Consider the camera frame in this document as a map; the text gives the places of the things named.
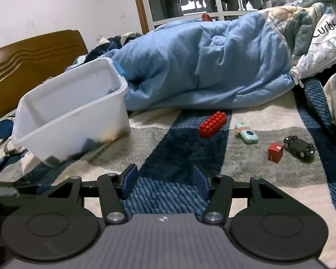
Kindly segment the red long building block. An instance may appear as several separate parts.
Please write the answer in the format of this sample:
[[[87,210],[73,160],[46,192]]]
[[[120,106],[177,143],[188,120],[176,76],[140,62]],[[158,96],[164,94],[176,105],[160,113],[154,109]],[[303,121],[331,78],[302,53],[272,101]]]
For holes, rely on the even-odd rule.
[[[227,116],[224,112],[216,112],[205,120],[199,126],[199,136],[205,139],[211,138],[215,135],[227,122]]]

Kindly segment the black toy car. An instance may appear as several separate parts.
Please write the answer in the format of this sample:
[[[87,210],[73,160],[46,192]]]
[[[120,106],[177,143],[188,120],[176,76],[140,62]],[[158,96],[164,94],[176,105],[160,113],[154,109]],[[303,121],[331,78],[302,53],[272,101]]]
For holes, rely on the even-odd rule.
[[[302,160],[308,160],[314,156],[316,151],[315,145],[298,138],[296,135],[285,137],[283,144],[285,149]]]

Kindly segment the teal toy figure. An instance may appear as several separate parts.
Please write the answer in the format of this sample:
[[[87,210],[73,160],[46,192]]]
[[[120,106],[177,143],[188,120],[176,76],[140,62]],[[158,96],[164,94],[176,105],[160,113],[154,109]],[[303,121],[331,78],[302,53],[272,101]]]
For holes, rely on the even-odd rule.
[[[247,144],[258,143],[257,134],[243,122],[238,122],[235,124],[235,131]]]

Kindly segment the blue patterned pillow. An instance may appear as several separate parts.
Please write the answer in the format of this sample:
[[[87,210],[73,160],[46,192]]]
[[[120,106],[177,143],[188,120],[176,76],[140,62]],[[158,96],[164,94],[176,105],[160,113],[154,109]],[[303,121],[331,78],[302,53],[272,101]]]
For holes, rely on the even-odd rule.
[[[0,119],[0,144],[7,140],[12,132],[15,120],[15,112],[6,114]]]

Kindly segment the small red cube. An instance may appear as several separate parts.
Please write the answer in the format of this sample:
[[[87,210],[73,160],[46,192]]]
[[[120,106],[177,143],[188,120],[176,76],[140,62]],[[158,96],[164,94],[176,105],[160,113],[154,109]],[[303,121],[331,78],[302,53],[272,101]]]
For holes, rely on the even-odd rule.
[[[283,145],[272,143],[268,147],[268,160],[278,163],[283,157]]]

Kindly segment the checkered blue grey blanket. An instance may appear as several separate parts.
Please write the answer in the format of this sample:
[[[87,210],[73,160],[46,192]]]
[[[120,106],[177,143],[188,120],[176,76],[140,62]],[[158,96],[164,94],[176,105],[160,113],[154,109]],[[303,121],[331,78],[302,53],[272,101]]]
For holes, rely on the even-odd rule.
[[[155,109],[131,114],[128,135],[55,168],[6,141],[0,145],[0,182],[52,185],[72,175],[94,180],[134,163],[140,177],[124,202],[129,213],[200,214],[206,202],[193,186],[195,165],[238,182],[260,176],[325,219],[329,237],[321,260],[336,268],[336,127],[323,90],[335,72],[332,67],[305,79],[261,106],[228,111],[226,124],[210,139],[198,134],[210,111]],[[244,142],[235,131],[238,122],[257,134],[258,143]],[[290,135],[315,145],[314,156],[302,160],[285,149]],[[272,143],[283,145],[278,163],[268,160]]]

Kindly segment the white plastic bin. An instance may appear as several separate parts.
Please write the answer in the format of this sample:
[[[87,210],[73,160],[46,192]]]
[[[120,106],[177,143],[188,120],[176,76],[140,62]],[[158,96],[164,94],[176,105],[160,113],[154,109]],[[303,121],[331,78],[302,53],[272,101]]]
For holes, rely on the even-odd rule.
[[[128,134],[126,76],[100,58],[35,87],[18,103],[13,145],[57,166]]]

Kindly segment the wooden headboard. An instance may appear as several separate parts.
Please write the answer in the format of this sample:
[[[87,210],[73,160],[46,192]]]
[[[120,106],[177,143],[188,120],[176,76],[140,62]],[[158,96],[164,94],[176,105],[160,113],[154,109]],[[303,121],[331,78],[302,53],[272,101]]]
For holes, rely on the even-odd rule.
[[[49,77],[88,52],[78,30],[62,30],[0,47],[0,118]]]

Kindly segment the light blue duvet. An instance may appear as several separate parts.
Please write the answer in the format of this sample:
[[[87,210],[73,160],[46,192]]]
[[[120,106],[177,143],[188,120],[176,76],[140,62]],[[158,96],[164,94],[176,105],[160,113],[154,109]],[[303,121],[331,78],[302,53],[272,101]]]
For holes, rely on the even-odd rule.
[[[106,57],[125,71],[130,111],[246,108],[294,87],[286,44],[260,12],[170,22]]]

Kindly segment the red bag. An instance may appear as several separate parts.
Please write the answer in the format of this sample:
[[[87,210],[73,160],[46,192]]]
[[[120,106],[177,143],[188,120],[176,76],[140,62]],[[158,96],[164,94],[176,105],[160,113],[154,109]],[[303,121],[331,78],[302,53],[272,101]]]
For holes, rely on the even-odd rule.
[[[212,18],[207,13],[202,14],[201,20],[204,22],[213,22]]]

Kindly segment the patterned white quilt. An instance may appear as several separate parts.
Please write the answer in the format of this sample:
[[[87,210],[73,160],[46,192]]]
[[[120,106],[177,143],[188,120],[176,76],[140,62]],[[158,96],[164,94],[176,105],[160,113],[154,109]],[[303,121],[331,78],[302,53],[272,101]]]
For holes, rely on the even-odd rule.
[[[260,14],[287,47],[295,85],[336,64],[336,0],[298,0]]]

